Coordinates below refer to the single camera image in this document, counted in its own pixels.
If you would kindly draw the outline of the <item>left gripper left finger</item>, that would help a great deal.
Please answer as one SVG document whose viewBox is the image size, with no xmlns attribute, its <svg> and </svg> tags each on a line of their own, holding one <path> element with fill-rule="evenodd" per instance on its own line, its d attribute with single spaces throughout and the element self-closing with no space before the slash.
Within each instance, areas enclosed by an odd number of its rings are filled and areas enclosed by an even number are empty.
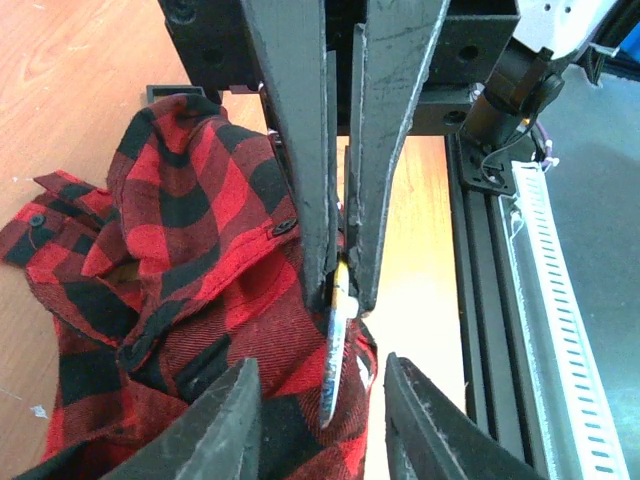
<svg viewBox="0 0 640 480">
<path fill-rule="evenodd" d="M 261 443 L 257 361 L 228 369 L 159 437 L 106 479 L 256 479 Z"/>
</svg>

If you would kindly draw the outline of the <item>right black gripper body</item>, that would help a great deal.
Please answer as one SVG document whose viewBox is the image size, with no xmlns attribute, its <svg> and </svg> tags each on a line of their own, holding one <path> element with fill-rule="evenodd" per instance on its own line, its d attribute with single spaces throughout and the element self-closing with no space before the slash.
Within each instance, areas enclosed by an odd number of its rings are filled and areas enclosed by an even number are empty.
<svg viewBox="0 0 640 480">
<path fill-rule="evenodd" d="M 253 94 L 259 72 L 238 1 L 162 1 L 165 26 L 191 82 L 188 91 L 219 104 L 234 88 Z M 363 1 L 328 1 L 326 46 L 336 55 L 337 126 L 350 129 L 353 31 L 365 19 Z M 515 130 L 518 115 L 493 98 L 471 97 L 486 85 L 520 19 L 514 1 L 452 1 L 422 87 L 411 134 L 441 136 L 466 130 L 495 143 Z"/>
</svg>

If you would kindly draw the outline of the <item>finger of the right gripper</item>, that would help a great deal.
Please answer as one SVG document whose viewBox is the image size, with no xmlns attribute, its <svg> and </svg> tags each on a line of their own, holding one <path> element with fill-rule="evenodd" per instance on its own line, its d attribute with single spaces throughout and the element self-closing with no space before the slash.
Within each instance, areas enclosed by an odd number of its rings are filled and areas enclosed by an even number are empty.
<svg viewBox="0 0 640 480">
<path fill-rule="evenodd" d="M 298 216 L 304 302 L 310 310 L 323 310 L 337 263 L 338 223 L 325 4 L 245 1 L 242 9 Z"/>
<path fill-rule="evenodd" d="M 375 308 L 391 187 L 446 18 L 446 1 L 369 1 L 354 28 L 347 158 L 347 263 Z"/>
</svg>

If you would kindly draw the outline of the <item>red black plaid shirt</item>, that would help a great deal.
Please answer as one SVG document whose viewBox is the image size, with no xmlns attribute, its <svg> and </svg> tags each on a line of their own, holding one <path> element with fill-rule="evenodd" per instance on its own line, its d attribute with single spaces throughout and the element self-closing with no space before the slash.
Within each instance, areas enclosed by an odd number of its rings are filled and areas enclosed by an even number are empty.
<svg viewBox="0 0 640 480">
<path fill-rule="evenodd" d="M 377 348 L 350 325 L 331 423 L 327 323 L 302 295 L 293 203 L 262 134 L 200 95 L 140 110 L 98 188 L 55 171 L 1 232 L 52 315 L 59 382 L 29 479 L 97 479 L 253 358 L 262 479 L 360 479 Z"/>
</svg>

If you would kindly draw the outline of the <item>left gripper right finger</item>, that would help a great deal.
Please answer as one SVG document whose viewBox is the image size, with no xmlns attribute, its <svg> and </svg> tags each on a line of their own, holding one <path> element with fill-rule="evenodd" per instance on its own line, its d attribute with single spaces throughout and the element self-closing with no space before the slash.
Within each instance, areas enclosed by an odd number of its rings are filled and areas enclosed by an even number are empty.
<svg viewBox="0 0 640 480">
<path fill-rule="evenodd" d="M 384 376 L 386 449 L 392 479 L 538 479 L 486 436 L 409 359 L 388 355 Z"/>
</svg>

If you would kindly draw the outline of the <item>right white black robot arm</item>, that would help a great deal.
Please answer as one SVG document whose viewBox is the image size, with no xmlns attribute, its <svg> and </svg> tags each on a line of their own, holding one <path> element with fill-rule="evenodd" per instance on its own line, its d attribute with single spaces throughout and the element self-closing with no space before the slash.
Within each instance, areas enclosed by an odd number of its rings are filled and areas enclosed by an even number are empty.
<svg viewBox="0 0 640 480">
<path fill-rule="evenodd" d="M 190 81 L 260 95 L 293 196 L 305 301 L 326 308 L 338 263 L 362 311 L 376 304 L 390 190 L 410 135 L 441 135 L 471 189 L 515 191 L 520 125 L 609 1 L 164 1 Z"/>
</svg>

